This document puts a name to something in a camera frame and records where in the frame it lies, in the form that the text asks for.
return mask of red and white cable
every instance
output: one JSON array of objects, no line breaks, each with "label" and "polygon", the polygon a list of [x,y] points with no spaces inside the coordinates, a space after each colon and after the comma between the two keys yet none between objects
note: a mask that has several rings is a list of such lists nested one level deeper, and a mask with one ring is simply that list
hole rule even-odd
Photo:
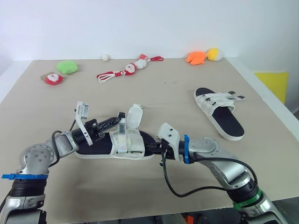
[{"label": "red and white cable", "polygon": [[98,74],[97,78],[99,83],[104,83],[113,77],[133,75],[137,71],[137,69],[143,69],[146,66],[147,62],[164,60],[164,58],[160,56],[152,57],[152,58],[147,58],[147,56],[145,57],[142,56],[144,55],[141,55],[135,63],[128,64],[125,67],[124,71],[108,71],[105,73]]}]

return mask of wooden table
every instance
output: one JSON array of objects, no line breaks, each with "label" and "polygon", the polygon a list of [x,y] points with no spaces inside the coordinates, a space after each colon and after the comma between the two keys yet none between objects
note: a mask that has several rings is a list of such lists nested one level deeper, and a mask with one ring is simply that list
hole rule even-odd
[{"label": "wooden table", "polygon": [[[57,72],[58,60],[33,61],[0,104],[0,172],[19,168],[19,154],[44,142],[55,130],[69,129],[77,101],[89,103],[89,119],[98,121],[128,112],[133,103],[145,105],[140,130],[155,136],[164,122],[181,137],[218,140],[256,171],[259,186],[271,200],[298,196],[298,142],[253,88],[227,60],[191,66],[184,59],[152,62],[130,77],[99,84],[95,76],[122,70],[134,60],[77,60],[79,71],[65,75],[57,86],[40,76]],[[222,138],[193,99],[199,87],[234,90],[246,96],[234,112],[245,130],[242,140]],[[186,198],[168,189],[161,158],[146,161],[83,160],[71,154],[50,168],[44,209],[49,224],[141,217],[232,206],[225,192],[206,190]],[[180,193],[206,185],[219,186],[201,164],[168,162],[169,178]],[[11,188],[0,180],[0,198]]]}]

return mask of orange plush toy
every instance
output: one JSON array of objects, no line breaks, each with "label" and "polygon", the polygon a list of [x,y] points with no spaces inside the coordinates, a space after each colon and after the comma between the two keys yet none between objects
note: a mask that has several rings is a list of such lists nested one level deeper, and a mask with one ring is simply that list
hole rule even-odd
[{"label": "orange plush toy", "polygon": [[189,54],[186,62],[191,62],[191,65],[204,64],[206,59],[206,54],[203,51],[196,51]]}]

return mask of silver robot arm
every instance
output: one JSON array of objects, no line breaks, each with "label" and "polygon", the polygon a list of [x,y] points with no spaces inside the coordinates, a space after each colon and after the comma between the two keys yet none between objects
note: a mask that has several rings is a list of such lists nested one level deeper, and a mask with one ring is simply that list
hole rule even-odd
[{"label": "silver robot arm", "polygon": [[100,123],[93,119],[83,125],[81,119],[87,118],[88,105],[78,102],[75,112],[73,125],[77,122],[79,128],[67,132],[55,131],[45,143],[28,147],[20,155],[21,168],[14,174],[2,176],[14,182],[1,205],[0,224],[46,224],[46,212],[39,208],[45,200],[49,167],[81,146],[90,146],[104,138],[104,131],[116,126],[124,114],[119,113],[118,117]]},{"label": "silver robot arm", "polygon": [[[190,140],[189,155],[194,161],[202,158],[238,159],[225,149],[220,148],[216,140],[202,138]],[[227,190],[228,196],[249,224],[287,224],[266,194],[252,180],[246,167],[231,161],[199,161],[208,167],[220,185]]]},{"label": "silver robot arm", "polygon": [[[60,158],[78,150],[71,132],[58,134],[55,142]],[[39,208],[45,200],[44,188],[49,166],[57,161],[53,144],[53,141],[49,140],[28,147],[20,155],[21,169],[15,174],[4,175],[4,178],[14,180],[14,183],[2,209],[0,224],[46,223],[46,212]]]},{"label": "silver robot arm", "polygon": [[[185,141],[180,141],[178,131],[167,123],[161,125],[157,136],[162,143],[156,150],[163,148],[163,141],[170,146],[170,148],[164,146],[165,149],[161,151],[166,158],[183,161],[186,164],[200,162],[208,167],[232,199],[234,208],[249,224],[287,224],[271,200],[259,189],[252,168],[221,148],[216,140],[189,139],[185,135]],[[247,169],[252,172],[254,180]]]}]

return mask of red and white plush toy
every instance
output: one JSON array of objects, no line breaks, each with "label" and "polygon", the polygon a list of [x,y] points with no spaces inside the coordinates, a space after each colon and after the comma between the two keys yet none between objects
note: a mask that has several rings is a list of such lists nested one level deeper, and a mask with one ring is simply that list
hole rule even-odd
[{"label": "red and white plush toy", "polygon": [[146,55],[142,54],[139,56],[138,60],[135,63],[130,63],[126,65],[124,71],[108,71],[97,75],[97,78],[99,80],[99,83],[104,83],[113,77],[130,76],[133,75],[137,69],[143,69],[146,66],[147,62],[163,60],[164,58],[160,56],[148,58]]},{"label": "red and white plush toy", "polygon": [[64,79],[63,76],[58,75],[54,72],[45,74],[45,75],[41,76],[41,78],[46,84],[49,84],[49,85],[57,85],[57,84],[61,83],[62,80]]}]

